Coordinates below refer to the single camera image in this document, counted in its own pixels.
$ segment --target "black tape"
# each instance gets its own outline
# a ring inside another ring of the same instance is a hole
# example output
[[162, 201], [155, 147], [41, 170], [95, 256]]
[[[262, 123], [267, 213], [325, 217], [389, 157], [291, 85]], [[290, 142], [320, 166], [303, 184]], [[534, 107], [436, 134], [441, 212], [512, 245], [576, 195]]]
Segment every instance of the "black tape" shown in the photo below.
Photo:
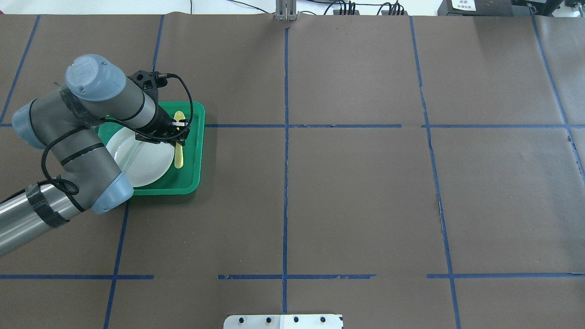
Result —
[[146, 102], [146, 95], [144, 93], [142, 93], [142, 105], [140, 106], [140, 108], [138, 109], [138, 111], [136, 111], [136, 113], [134, 113], [133, 115], [127, 117], [126, 119], [120, 119], [120, 121], [128, 121], [130, 119], [136, 118], [137, 115], [140, 114], [140, 112], [142, 112], [142, 109], [144, 108], [144, 103]]
[[29, 204], [33, 207], [36, 214], [43, 220], [48, 226], [52, 228], [58, 228], [69, 221], [63, 218], [59, 213], [53, 211], [47, 199], [40, 191], [40, 187], [37, 183], [31, 184], [25, 189], [26, 198], [29, 200]]
[[71, 111], [73, 115], [75, 115], [81, 122], [83, 122], [87, 128], [93, 129], [103, 124], [100, 119], [96, 118], [93, 114], [87, 111], [87, 109], [79, 102], [77, 97], [71, 92], [71, 90], [69, 90], [69, 88], [61, 87], [59, 89], [59, 94], [61, 94], [61, 99], [69, 111]]
[[89, 153], [95, 149], [99, 149], [99, 148], [103, 148], [104, 147], [104, 143], [97, 143], [97, 144], [93, 144], [91, 146], [86, 147], [83, 150], [79, 150], [75, 153], [73, 153], [72, 155], [66, 157], [65, 159], [61, 160], [61, 165], [64, 166], [67, 162], [73, 161], [74, 159]]

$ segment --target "green tray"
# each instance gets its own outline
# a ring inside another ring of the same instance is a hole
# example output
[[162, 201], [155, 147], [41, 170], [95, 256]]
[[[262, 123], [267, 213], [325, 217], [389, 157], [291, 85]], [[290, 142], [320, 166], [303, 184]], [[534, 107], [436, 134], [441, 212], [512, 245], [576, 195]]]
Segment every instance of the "green tray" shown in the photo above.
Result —
[[[182, 111], [188, 118], [191, 108], [189, 102], [160, 102], [162, 108], [171, 118], [177, 111]], [[154, 183], [135, 187], [135, 196], [159, 196], [170, 194], [189, 194], [199, 185], [201, 176], [201, 153], [203, 151], [203, 128], [205, 126], [205, 108], [197, 102], [193, 102], [193, 122], [191, 132], [183, 147], [183, 167], [175, 168], [171, 164], [168, 171]], [[122, 126], [113, 122], [105, 123], [96, 128], [99, 138], [107, 144], [110, 138]]]

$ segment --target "black cable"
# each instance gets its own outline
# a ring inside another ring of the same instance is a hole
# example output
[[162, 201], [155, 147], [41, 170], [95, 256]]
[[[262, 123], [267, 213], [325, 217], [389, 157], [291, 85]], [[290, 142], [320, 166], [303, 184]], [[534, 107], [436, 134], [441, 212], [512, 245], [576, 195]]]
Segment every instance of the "black cable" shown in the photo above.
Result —
[[136, 128], [129, 126], [126, 122], [123, 122], [123, 121], [119, 121], [119, 120], [116, 120], [116, 119], [103, 119], [102, 121], [103, 122], [113, 122], [115, 124], [119, 124], [121, 126], [124, 126], [124, 127], [128, 128], [128, 129], [130, 129], [131, 131], [137, 133], [138, 135], [140, 135], [140, 136], [142, 136], [144, 138], [159, 140], [161, 142], [162, 141], [165, 141], [165, 140], [170, 140], [170, 139], [174, 139], [174, 138], [180, 137], [182, 134], [184, 134], [186, 131], [188, 131], [187, 128], [189, 126], [191, 126], [191, 122], [193, 121], [193, 114], [194, 114], [194, 110], [193, 110], [193, 99], [191, 98], [191, 93], [189, 92], [189, 88], [187, 88], [187, 85], [185, 84], [185, 81], [183, 81], [183, 79], [181, 79], [180, 76], [178, 76], [176, 74], [173, 74], [173, 73], [167, 73], [166, 76], [168, 78], [178, 79], [181, 82], [181, 84], [183, 85], [183, 88], [185, 88], [185, 92], [187, 92], [187, 97], [189, 98], [189, 104], [191, 106], [191, 116], [189, 118], [189, 121], [187, 121], [187, 124], [185, 126], [185, 129], [183, 129], [182, 131], [179, 131], [178, 133], [176, 133], [173, 136], [169, 136], [169, 137], [156, 137], [156, 136], [153, 136], [153, 135], [148, 135], [146, 133], [140, 132]]
[[[46, 185], [46, 184], [49, 184], [49, 183], [50, 183], [50, 182], [49, 182], [48, 180], [43, 180], [43, 181], [38, 181], [38, 182], [37, 182], [37, 184], [38, 184], [39, 186]], [[4, 199], [4, 200], [0, 201], [0, 204], [2, 204], [2, 203], [4, 203], [4, 202], [6, 202], [6, 201], [8, 201], [8, 200], [11, 200], [11, 199], [15, 198], [15, 197], [17, 197], [17, 196], [21, 195], [21, 194], [22, 194], [22, 193], [24, 193], [24, 192], [25, 192], [25, 189], [22, 189], [22, 190], [20, 190], [20, 191], [16, 192], [15, 194], [13, 194], [13, 195], [11, 195], [11, 196], [7, 197], [6, 199]]]
[[378, 9], [378, 12], [376, 13], [376, 16], [378, 16], [378, 15], [379, 15], [379, 14], [382, 12], [382, 9], [383, 9], [383, 8], [384, 8], [384, 6], [386, 6], [386, 5], [388, 5], [388, 6], [390, 7], [388, 10], [391, 10], [391, 9], [392, 9], [392, 4], [391, 4], [391, 3], [389, 3], [389, 2], [385, 2], [385, 3], [383, 3], [383, 4], [382, 4], [382, 6], [380, 6], [380, 9]]
[[243, 3], [243, 2], [239, 2], [239, 1], [236, 1], [236, 0], [228, 0], [228, 1], [229, 1], [229, 2], [236, 2], [237, 4], [242, 4], [242, 5], [244, 5], [244, 6], [248, 6], [248, 7], [250, 7], [250, 8], [258, 9], [258, 10], [259, 10], [259, 11], [261, 11], [261, 12], [265, 12], [265, 13], [271, 13], [271, 12], [267, 12], [267, 11], [265, 11], [265, 10], [264, 10], [264, 9], [262, 9], [262, 8], [258, 8], [258, 7], [256, 7], [256, 6], [249, 5], [249, 4], [245, 4], [245, 3]]
[[[87, 129], [87, 127], [82, 126], [82, 127], [77, 128], [77, 129], [73, 129], [72, 131], [67, 132], [64, 135], [61, 135], [59, 138], [52, 141], [51, 144], [49, 144], [47, 146], [47, 148], [44, 149], [43, 156], [40, 158], [40, 169], [43, 171], [44, 178], [47, 179], [47, 182], [51, 183], [59, 191], [65, 193], [65, 194], [68, 194], [70, 196], [74, 196], [77, 193], [79, 193], [79, 188], [77, 187], [77, 185], [75, 185], [70, 180], [66, 180], [66, 179], [62, 179], [62, 178], [52, 178], [51, 175], [49, 174], [49, 171], [47, 170], [47, 156], [49, 155], [49, 151], [53, 148], [53, 146], [57, 145], [63, 139], [73, 135], [74, 133], [78, 133], [78, 132], [80, 132], [82, 130], [86, 130], [86, 129]], [[66, 185], [71, 186], [73, 189], [68, 190]]]
[[327, 9], [323, 13], [323, 15], [327, 15], [327, 11], [329, 10], [329, 8], [331, 8], [332, 5], [334, 5], [338, 2], [339, 2], [339, 12], [341, 12], [341, 4], [345, 5], [345, 1], [344, 0], [335, 0], [335, 1], [331, 2], [331, 4], [329, 4], [329, 6], [327, 6]]

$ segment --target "blue joint cap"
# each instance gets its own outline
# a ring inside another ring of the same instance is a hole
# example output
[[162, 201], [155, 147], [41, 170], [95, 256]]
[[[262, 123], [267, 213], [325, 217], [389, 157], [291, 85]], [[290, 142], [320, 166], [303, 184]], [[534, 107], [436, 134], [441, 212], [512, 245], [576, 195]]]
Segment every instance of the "blue joint cap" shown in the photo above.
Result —
[[119, 67], [96, 54], [77, 57], [67, 68], [65, 82], [82, 100], [101, 102], [117, 96], [126, 86], [126, 76]]
[[20, 138], [24, 139], [28, 145], [37, 149], [44, 149], [46, 146], [41, 143], [39, 138], [35, 135], [33, 125], [30, 121], [30, 106], [33, 102], [34, 101], [31, 101], [14, 113], [12, 116], [12, 127], [16, 130], [16, 133]]
[[131, 198], [134, 188], [124, 173], [120, 173], [99, 196], [91, 209], [98, 215], [105, 214]]

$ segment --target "sticker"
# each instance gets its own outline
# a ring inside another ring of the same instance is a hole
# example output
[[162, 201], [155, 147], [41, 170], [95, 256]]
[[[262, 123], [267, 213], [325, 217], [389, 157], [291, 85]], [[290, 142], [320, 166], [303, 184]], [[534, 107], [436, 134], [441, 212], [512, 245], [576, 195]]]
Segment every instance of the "sticker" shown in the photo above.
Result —
[[459, 9], [460, 11], [476, 11], [475, 0], [451, 0], [453, 9]]

